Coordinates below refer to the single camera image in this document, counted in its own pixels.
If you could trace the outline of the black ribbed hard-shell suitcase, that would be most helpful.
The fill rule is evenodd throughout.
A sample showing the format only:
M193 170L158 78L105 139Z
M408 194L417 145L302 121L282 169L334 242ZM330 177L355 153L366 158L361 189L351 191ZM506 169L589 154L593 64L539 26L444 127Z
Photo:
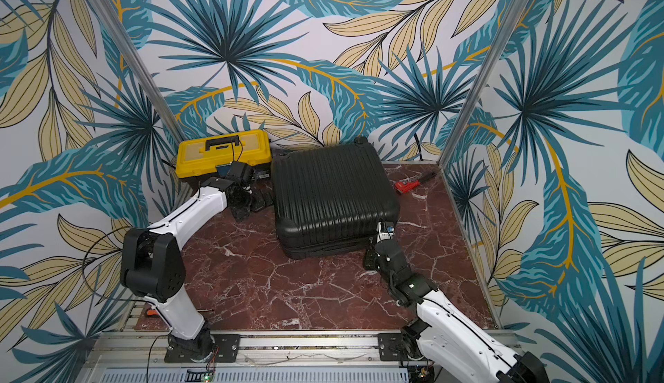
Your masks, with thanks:
M292 152L271 164L275 230L291 259L366 249L378 225L396 225L400 204L366 137Z

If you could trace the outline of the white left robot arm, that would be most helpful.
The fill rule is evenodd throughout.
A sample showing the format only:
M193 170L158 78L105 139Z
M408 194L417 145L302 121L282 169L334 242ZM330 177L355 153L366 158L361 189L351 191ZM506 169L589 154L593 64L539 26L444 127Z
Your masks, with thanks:
M184 246L227 209L241 221L272 204L270 193L253 190L250 182L213 176L162 220L147 228L132 227L124 235L120 283L151 304L169 327L169 346L183 350L192 361L211 357L215 343L209 322L184 287Z

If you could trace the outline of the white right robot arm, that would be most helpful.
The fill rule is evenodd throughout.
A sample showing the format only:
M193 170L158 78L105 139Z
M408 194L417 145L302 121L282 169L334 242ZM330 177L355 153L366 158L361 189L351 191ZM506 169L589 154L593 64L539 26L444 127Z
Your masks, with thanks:
M416 319L401 329L406 353L423 357L461 382L548 382L543 362L518 354L478 327L415 272L394 237L379 236L370 253L388 294Z

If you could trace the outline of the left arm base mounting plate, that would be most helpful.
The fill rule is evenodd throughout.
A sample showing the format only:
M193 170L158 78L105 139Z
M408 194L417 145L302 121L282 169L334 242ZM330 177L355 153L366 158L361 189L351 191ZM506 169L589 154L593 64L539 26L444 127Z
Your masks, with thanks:
M234 363L240 348L239 334L202 334L194 340L168 337L166 363Z

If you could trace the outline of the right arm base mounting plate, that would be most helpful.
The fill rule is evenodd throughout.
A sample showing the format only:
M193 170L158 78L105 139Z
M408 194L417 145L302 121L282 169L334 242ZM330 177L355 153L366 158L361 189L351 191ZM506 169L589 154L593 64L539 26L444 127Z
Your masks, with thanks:
M382 362L410 362L422 359L416 341L402 333L379 333L378 350Z

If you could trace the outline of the yellow and black toolbox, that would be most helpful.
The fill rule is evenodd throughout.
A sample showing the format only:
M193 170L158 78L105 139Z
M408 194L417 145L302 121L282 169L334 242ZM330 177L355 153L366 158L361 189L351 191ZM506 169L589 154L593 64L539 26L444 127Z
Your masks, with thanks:
M216 173L219 166L233 162L252 167L270 164L267 132L249 130L184 141L178 146L176 175L181 180L210 175Z

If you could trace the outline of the aluminium front frame rail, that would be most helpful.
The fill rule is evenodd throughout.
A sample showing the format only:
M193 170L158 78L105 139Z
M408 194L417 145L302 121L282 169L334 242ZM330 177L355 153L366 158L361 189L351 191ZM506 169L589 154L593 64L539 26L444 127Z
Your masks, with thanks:
M387 349L371 330L237 331L234 362L216 362L214 382L408 382L427 361L384 361ZM203 363L168 363L157 332L103 334L84 363L79 382L186 382Z

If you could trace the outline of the left aluminium corner post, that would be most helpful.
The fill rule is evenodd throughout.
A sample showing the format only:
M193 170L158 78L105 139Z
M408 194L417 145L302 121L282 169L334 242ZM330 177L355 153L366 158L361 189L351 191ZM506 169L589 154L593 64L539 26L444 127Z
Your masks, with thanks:
M129 66L134 77L144 89L145 95L152 103L157 114L162 118L164 126L169 130L177 143L183 142L183 131L178 123L176 123L175 116L169 109L165 98L162 96L161 91L150 75L148 68L141 60L138 50L132 43L121 20L118 18L119 12L113 10L110 0L87 1L90 3L91 7L98 15L100 22L114 40L119 49L119 53L124 57L127 66Z

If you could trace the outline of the aluminium corner post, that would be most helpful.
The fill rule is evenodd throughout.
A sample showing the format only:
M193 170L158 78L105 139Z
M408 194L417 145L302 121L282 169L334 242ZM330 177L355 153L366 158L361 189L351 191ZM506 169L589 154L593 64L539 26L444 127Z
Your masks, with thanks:
M121 20L118 18L119 12L113 10L110 0L87 1L90 3L91 7L98 15L100 22L114 40L119 49L119 53L124 57L127 66L129 66L134 77L144 89L145 95L152 103L157 114L162 118L164 126L169 130L177 143L183 142L183 131L178 123L176 123L175 116L169 109L165 98L162 96L161 91L150 75L148 68L141 60L138 50L132 43Z
M529 0L511 0L510 5L508 5L505 19L496 30L492 45L489 47L482 66L479 68L477 77L470 88L461 111L456 116L455 126L447 138L445 148L439 158L439 168L442 171L445 170L451 161L456 145L463 137L464 129L470 121L472 112L480 99L482 90L487 84L489 75L498 63L503 50L520 21L520 16L527 8L528 2Z

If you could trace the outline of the right aluminium corner post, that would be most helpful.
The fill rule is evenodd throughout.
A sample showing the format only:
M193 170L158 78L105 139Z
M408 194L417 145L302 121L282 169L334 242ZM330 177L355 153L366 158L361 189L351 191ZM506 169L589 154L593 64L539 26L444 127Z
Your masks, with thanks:
M477 77L470 88L461 111L456 116L455 126L447 138L445 148L439 158L439 168L442 171L445 170L451 161L456 145L463 137L464 129L470 121L472 112L480 99L482 90L487 84L489 75L498 63L503 50L520 21L520 16L527 8L528 2L529 0L511 0L510 5L508 5L505 19L496 30L492 45L489 47L482 66L479 68Z

